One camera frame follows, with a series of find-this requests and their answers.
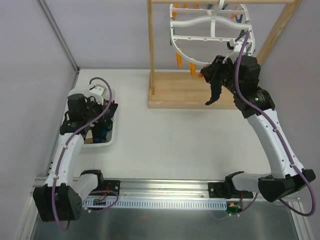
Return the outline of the navy santa sock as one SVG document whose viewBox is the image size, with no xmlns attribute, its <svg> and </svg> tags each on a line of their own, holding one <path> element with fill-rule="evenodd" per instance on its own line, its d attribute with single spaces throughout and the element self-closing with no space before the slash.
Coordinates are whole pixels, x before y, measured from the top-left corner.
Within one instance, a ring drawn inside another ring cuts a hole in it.
<svg viewBox="0 0 320 240">
<path fill-rule="evenodd" d="M 210 91 L 211 91 L 211 96 L 209 101 L 205 103 L 206 106 L 209 106 L 219 100 L 220 95 L 222 93 L 222 85 L 219 82 L 212 83 L 210 85 Z"/>
</svg>

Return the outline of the white plastic clip hanger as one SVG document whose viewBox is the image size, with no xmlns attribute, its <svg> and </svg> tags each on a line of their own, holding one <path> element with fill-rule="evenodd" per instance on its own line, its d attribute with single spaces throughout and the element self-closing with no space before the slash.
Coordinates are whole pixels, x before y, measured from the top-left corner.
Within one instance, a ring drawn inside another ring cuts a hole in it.
<svg viewBox="0 0 320 240">
<path fill-rule="evenodd" d="M 248 32 L 248 40 L 243 50 L 244 56 L 251 56 L 255 52 L 255 36 L 253 33 L 253 27 L 249 11 L 245 4 L 237 4 L 235 9 L 228 9 L 228 5 L 223 0 L 219 4 L 209 4 L 206 9 L 200 8 L 199 4 L 196 4 L 194 8 L 188 8 L 186 4 L 182 8 L 178 4 L 171 4 L 169 6 L 170 11 L 170 45 L 175 48 L 176 53 L 181 53 L 183 60 L 192 62 L 197 66 L 206 67 L 211 64 L 210 61 L 199 61 L 195 58 L 189 57 L 185 54 L 181 48 L 176 44 L 178 40 L 184 41 L 203 41 L 203 42 L 219 42 L 226 43 L 232 39 L 236 42 L 241 41 L 241 36 L 238 37 L 224 37 L 217 35 L 217 24 L 222 25 L 223 29 L 233 29 L 239 31 L 240 34 Z M 201 16 L 187 19 L 177 20 L 178 13 L 201 13 Z M 209 36 L 197 36 L 197 35 L 178 35 L 176 33 L 177 28 L 187 28 L 196 26 L 199 24 L 209 23 L 210 33 Z"/>
</svg>

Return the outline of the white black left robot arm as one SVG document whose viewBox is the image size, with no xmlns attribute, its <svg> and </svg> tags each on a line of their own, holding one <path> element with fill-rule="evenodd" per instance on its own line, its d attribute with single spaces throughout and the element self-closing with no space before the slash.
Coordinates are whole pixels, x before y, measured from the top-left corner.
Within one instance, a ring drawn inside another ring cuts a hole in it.
<svg viewBox="0 0 320 240">
<path fill-rule="evenodd" d="M 43 222 L 75 221 L 82 214 L 83 200 L 92 192 L 105 190 L 100 170 L 85 170 L 73 182 L 76 160 L 89 131 L 97 132 L 100 143 L 107 136 L 107 122 L 117 108 L 113 100 L 98 102 L 82 93 L 67 97 L 67 111 L 59 128 L 58 148 L 51 172 L 43 186 L 33 191 L 33 199 Z"/>
</svg>

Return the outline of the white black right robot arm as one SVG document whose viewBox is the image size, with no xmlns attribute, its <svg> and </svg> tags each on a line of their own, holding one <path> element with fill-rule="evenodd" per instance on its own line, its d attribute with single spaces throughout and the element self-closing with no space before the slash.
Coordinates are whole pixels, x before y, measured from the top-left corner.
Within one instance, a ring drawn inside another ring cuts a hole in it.
<svg viewBox="0 0 320 240">
<path fill-rule="evenodd" d="M 295 156 L 281 129 L 276 106 L 270 94 L 259 86 L 261 66 L 255 57 L 243 56 L 239 70 L 230 58 L 217 55 L 212 64 L 201 69 L 210 84 L 216 102 L 226 88 L 243 117 L 255 131 L 269 162 L 271 172 L 265 175 L 238 171 L 225 178 L 224 198 L 234 198 L 242 191 L 258 192 L 269 202 L 280 200 L 315 180 L 312 169 L 306 169 Z"/>
</svg>

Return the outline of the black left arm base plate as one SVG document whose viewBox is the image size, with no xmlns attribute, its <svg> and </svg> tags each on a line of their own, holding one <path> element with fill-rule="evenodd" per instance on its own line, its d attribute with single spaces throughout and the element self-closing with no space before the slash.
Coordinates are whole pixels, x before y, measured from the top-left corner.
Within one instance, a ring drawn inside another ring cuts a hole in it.
<svg viewBox="0 0 320 240">
<path fill-rule="evenodd" d="M 115 196 L 114 192 L 119 195 L 121 189 L 121 181 L 114 179 L 105 179 L 103 183 L 103 190 L 107 190 L 107 193 L 104 193 L 106 196 Z"/>
</svg>

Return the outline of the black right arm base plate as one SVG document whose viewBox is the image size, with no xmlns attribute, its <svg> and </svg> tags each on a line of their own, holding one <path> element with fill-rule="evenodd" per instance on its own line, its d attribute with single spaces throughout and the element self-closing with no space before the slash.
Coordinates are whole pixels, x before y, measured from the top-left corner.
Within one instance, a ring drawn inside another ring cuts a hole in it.
<svg viewBox="0 0 320 240">
<path fill-rule="evenodd" d="M 232 183 L 223 182 L 209 182 L 208 194 L 210 198 L 222 198 L 222 199 L 253 199 L 254 195 L 250 191 L 237 190 Z"/>
</svg>

